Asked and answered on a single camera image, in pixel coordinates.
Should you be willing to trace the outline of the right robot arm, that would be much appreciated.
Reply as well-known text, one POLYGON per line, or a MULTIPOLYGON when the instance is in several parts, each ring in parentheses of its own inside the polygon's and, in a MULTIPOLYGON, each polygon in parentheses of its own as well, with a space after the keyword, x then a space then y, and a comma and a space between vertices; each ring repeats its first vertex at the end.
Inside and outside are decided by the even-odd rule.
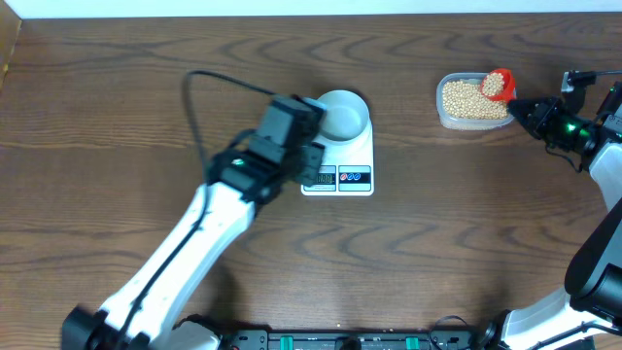
POLYGON ((547 154, 580 157, 575 172, 597 183, 607 214, 570 261, 561 289, 522 309, 506 310, 477 349, 591 349, 597 334, 621 334, 621 85, 615 83, 592 120, 583 119, 595 71, 565 73, 560 97, 513 100, 509 113, 547 154))

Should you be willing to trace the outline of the white digital kitchen scale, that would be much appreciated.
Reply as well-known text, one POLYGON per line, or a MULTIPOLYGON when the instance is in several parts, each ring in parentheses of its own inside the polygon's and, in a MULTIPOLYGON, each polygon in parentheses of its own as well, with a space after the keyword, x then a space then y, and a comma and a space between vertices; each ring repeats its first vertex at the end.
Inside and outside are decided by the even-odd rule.
POLYGON ((315 141, 325 147, 313 186, 301 186, 307 196, 371 196, 374 192, 372 125, 350 142, 330 141, 321 134, 315 141))

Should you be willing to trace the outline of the yellow soybeans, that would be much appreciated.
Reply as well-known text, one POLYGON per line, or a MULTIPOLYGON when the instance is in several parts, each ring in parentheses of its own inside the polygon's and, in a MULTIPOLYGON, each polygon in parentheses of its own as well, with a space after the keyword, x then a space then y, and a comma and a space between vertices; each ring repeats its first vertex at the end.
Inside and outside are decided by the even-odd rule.
POLYGON ((442 90, 443 109, 459 119, 501 120, 508 116, 502 101, 491 101, 479 90, 479 85, 465 81, 446 83, 442 90))

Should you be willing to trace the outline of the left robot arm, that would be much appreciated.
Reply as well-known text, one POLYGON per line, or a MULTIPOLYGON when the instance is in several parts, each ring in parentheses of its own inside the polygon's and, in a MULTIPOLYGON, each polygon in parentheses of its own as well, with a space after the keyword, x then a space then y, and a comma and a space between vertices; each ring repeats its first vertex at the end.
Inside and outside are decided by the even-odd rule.
POLYGON ((276 95, 259 127, 213 156, 205 183, 179 223, 140 270, 95 313, 75 307, 61 327, 63 349, 216 349, 222 339, 177 321, 225 249, 289 182, 312 184, 324 146, 327 106, 276 95))

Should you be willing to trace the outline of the red measuring scoop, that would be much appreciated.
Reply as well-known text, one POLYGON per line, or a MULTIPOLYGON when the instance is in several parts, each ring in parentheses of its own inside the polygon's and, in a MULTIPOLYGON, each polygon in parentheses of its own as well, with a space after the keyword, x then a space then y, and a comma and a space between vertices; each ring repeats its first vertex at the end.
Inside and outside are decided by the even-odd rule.
POLYGON ((498 68, 488 73, 480 84, 480 92, 493 102, 509 102, 516 98, 516 81, 509 69, 498 68))

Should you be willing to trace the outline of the grey round bowl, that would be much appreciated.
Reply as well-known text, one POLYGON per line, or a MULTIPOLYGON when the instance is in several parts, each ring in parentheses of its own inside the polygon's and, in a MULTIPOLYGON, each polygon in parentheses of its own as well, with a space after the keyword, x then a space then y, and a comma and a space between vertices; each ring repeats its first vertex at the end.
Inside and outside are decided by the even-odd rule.
POLYGON ((365 101, 350 90, 332 90, 321 95, 318 101, 326 107, 320 134, 330 141, 353 141, 371 127, 365 101))

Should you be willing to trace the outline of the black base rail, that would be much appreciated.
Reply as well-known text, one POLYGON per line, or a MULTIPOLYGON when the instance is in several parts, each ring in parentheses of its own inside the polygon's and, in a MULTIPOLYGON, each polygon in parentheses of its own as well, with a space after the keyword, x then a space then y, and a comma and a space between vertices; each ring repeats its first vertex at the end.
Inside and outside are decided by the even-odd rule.
POLYGON ((476 350, 470 326, 430 329, 274 330, 267 325, 223 324, 191 315, 171 333, 168 349, 214 350, 476 350))

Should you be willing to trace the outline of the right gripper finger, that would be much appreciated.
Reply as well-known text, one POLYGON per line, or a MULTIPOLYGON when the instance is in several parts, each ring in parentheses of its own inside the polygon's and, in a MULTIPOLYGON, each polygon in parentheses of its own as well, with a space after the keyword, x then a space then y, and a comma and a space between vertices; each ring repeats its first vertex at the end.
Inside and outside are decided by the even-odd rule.
POLYGON ((527 108, 520 106, 508 106, 507 111, 530 136, 537 139, 534 129, 530 126, 530 116, 527 108))
POLYGON ((548 101, 548 97, 513 99, 507 103, 507 111, 513 117, 527 117, 536 110, 537 105, 548 101))

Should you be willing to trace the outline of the clear plastic container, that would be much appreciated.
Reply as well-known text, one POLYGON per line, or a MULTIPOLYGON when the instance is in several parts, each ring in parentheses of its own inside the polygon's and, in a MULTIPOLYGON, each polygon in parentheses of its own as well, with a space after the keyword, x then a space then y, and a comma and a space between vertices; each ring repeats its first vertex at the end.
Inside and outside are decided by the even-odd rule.
POLYGON ((454 81, 465 81, 467 83, 479 85, 482 83, 482 80, 488 73, 472 73, 472 72, 464 72, 464 73, 452 73, 445 76, 436 89, 436 107, 438 114, 440 116, 441 123, 450 129, 458 129, 458 130, 489 130, 497 127, 501 127, 507 125, 514 121, 514 118, 508 113, 508 116, 505 119, 501 120, 472 120, 472 119, 459 119, 450 116, 443 109, 442 104, 442 88, 448 82, 454 81))

